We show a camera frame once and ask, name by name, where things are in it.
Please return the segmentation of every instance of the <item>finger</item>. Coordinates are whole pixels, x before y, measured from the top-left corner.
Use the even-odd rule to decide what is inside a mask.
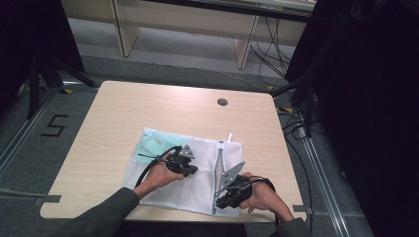
[[[252,173],[250,173],[250,172],[246,172],[246,173],[244,173],[243,175],[241,175],[241,176],[244,176],[244,177],[246,177],[246,178],[249,178],[249,177],[252,177],[253,175],[252,175]]]
[[[176,174],[176,180],[181,181],[184,179],[184,176],[182,174]]]
[[[249,201],[242,201],[240,203],[240,208],[245,209],[247,207],[249,207]]]

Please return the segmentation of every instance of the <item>white cloth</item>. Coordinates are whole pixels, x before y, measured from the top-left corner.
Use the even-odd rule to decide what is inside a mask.
[[[150,146],[147,146],[147,143],[150,142],[153,144],[152,150],[149,149]],[[169,145],[169,143],[173,142],[178,142],[179,144]],[[148,158],[148,162],[144,162],[147,157],[141,155],[153,154],[157,150],[159,154],[154,155],[160,155],[164,151],[161,151],[161,147],[170,148],[173,145],[184,146],[185,144],[189,144],[196,157],[190,165],[197,166],[199,170],[181,182],[172,182],[166,187],[152,192],[143,198],[140,204],[169,206],[215,216],[238,217],[240,215],[239,208],[227,207],[220,209],[214,206],[216,198],[213,195],[216,192],[215,187],[218,186],[216,181],[219,181],[222,175],[215,171],[218,149],[222,150],[222,159],[220,159],[222,162],[219,162],[222,163],[223,171],[227,171],[242,162],[242,143],[240,142],[223,141],[222,145],[219,145],[220,141],[217,140],[145,128],[126,166],[123,187],[133,189],[138,177],[152,160],[152,158]]]

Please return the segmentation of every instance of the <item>black cable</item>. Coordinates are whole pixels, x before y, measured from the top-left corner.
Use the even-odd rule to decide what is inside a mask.
[[[261,61],[263,61],[265,64],[267,64],[269,67],[271,67],[272,70],[274,70],[276,73],[278,73],[280,76],[284,77],[284,73],[282,71],[280,71],[276,66],[274,66],[270,61],[268,61],[267,59],[265,59],[265,56],[267,55],[267,52],[264,52],[264,56],[261,56],[258,52],[256,52],[255,48],[250,45],[250,48],[252,48],[253,52],[256,54],[256,56],[261,59]]]
[[[165,155],[167,155],[167,153],[169,153],[171,150],[176,150],[182,148],[182,146],[173,146],[172,148],[166,150],[165,152],[163,152],[163,154],[161,154],[160,156],[158,156],[157,158],[155,158],[153,161],[151,161],[147,167],[145,167],[144,171],[141,173],[141,175],[139,176],[138,180],[136,181],[135,187],[138,187],[142,180],[144,179],[145,175],[148,173],[148,171],[150,171],[150,169],[156,165],[157,163],[159,163],[161,160],[161,158],[163,158]]]
[[[262,67],[262,62],[264,62],[266,65],[268,65],[273,71],[275,71],[278,75],[280,75],[281,77],[284,78],[285,74],[283,72],[281,72],[276,66],[274,66],[270,61],[268,61],[267,59],[265,59],[263,56],[261,56],[256,50],[255,48],[251,45],[250,48],[253,50],[253,52],[256,54],[256,56],[261,60],[261,63],[259,64],[259,76],[262,78],[261,75],[261,67]]]
[[[259,48],[259,50],[261,51],[261,52],[263,52],[263,50],[262,50],[262,48],[259,46],[259,42],[258,41],[256,41],[256,45],[258,46],[258,48]],[[277,58],[277,57],[275,57],[275,56],[271,56],[271,55],[267,55],[268,57],[270,57],[270,58],[272,58],[272,59],[275,59],[275,60],[281,60],[280,58]]]
[[[278,46],[275,44],[275,37],[274,37],[274,35],[276,35],[278,33],[278,27],[276,28],[274,34],[272,34],[271,27],[269,26],[269,23],[268,23],[268,18],[265,18],[265,22],[266,22],[266,26],[268,27],[269,35],[271,36],[271,44],[272,43],[274,44],[274,47],[278,52]],[[284,67],[284,64],[282,63],[282,60],[280,60],[280,65],[281,65],[283,71],[285,72],[286,69]]]
[[[277,19],[277,23],[276,23],[276,30],[275,30],[275,32],[272,34],[272,31],[271,31],[271,27],[269,26],[269,23],[268,23],[268,18],[265,18],[265,22],[266,22],[266,25],[267,25],[267,27],[268,27],[268,31],[269,31],[269,35],[271,36],[271,43],[273,43],[274,44],[274,47],[275,47],[275,49],[277,50],[277,54],[278,54],[278,57],[279,57],[279,59],[280,59],[280,65],[281,65],[281,67],[282,67],[282,69],[283,69],[283,71],[284,71],[284,73],[287,73],[287,71],[288,71],[288,68],[285,66],[285,64],[284,64],[284,60],[282,59],[282,57],[281,57],[281,54],[286,58],[286,59],[288,59],[289,61],[291,61],[286,55],[284,55],[283,53],[282,53],[282,51],[280,50],[280,47],[279,47],[279,37],[278,37],[278,28],[279,28],[279,25],[280,25],[280,20],[279,19]]]

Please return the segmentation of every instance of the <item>electrical cable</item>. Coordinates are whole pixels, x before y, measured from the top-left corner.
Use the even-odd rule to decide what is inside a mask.
[[[276,66],[274,66],[270,61],[268,61],[267,59],[265,59],[263,56],[261,56],[256,50],[255,48],[253,48],[253,46],[251,45],[250,48],[253,50],[253,52],[256,54],[256,56],[261,59],[261,63],[259,66],[259,70],[262,66],[262,62],[264,62],[266,65],[268,65],[273,71],[275,71],[278,75],[282,76],[284,78],[285,74],[283,72],[281,72]]]
[[[260,47],[260,45],[259,45],[259,42],[258,41],[256,41],[256,45],[258,46],[258,48],[259,48],[259,50],[261,51],[261,52],[263,52],[263,50],[262,50],[262,48]],[[272,56],[272,55],[269,55],[269,54],[267,54],[267,56],[268,57],[270,57],[270,58],[272,58],[272,59],[275,59],[275,60],[281,60],[280,58],[277,58],[277,57],[275,57],[275,56]]]
[[[278,28],[279,28],[279,26],[280,26],[280,20],[279,19],[277,19],[277,23],[276,23],[276,30],[275,30],[275,32],[272,34],[272,31],[271,31],[271,27],[269,26],[269,23],[268,23],[268,18],[265,18],[265,23],[266,23],[266,25],[267,25],[267,27],[268,27],[268,31],[269,31],[269,35],[271,36],[271,42],[274,44],[274,47],[275,47],[275,49],[277,50],[277,54],[278,54],[278,57],[279,57],[279,59],[280,59],[280,65],[281,65],[281,67],[283,68],[283,71],[285,72],[285,73],[287,73],[287,68],[285,67],[285,65],[284,65],[284,60],[282,59],[282,57],[281,57],[281,54],[286,58],[286,59],[288,59],[289,61],[291,61],[288,57],[286,57],[283,53],[282,53],[282,51],[280,50],[280,47],[279,47],[279,37],[278,37]]]
[[[148,171],[151,170],[151,168],[156,165],[157,163],[159,163],[160,161],[163,161],[162,158],[167,155],[171,150],[175,150],[178,149],[180,146],[173,146],[172,148],[169,148],[168,150],[166,150],[165,152],[163,152],[163,154],[161,154],[160,156],[157,156],[153,161],[151,161],[147,167],[145,167],[144,171],[141,173],[141,175],[139,176],[138,180],[136,181],[135,187],[138,187],[142,180],[144,179],[145,175],[148,173]]]
[[[147,58],[147,59],[148,59],[150,62],[152,62],[152,63],[154,63],[154,64],[156,64],[156,65],[158,65],[158,66],[170,66],[170,67],[175,67],[175,68],[180,68],[180,69],[191,69],[191,70],[200,70],[200,71],[205,71],[205,72],[219,73],[219,74],[222,74],[222,75],[224,75],[224,76],[226,76],[226,77],[232,78],[232,79],[234,79],[234,80],[249,83],[249,84],[251,84],[252,86],[254,86],[254,87],[256,87],[256,88],[258,88],[258,89],[260,89],[260,90],[263,90],[263,91],[268,91],[268,90],[267,90],[267,88],[262,88],[262,87],[259,87],[258,85],[256,85],[255,83],[253,83],[253,82],[251,82],[251,81],[248,81],[248,80],[245,80],[245,79],[242,79],[242,78],[238,78],[238,77],[233,77],[233,76],[231,76],[231,75],[229,75],[229,74],[227,74],[227,73],[225,73],[225,72],[222,72],[222,71],[209,70],[209,69],[198,68],[198,67],[196,68],[196,67],[176,66],[176,65],[172,65],[172,64],[161,64],[161,63],[158,63],[158,62],[156,62],[155,60],[153,60],[153,59],[152,59],[152,56],[150,55],[150,53],[142,47],[142,45],[141,45],[141,43],[138,41],[138,39],[136,40],[136,43],[137,43],[137,44],[138,44],[138,46],[141,48],[141,50],[142,50],[142,51],[144,51],[144,52],[145,52],[145,54],[147,54],[147,56],[148,56],[148,58]]]

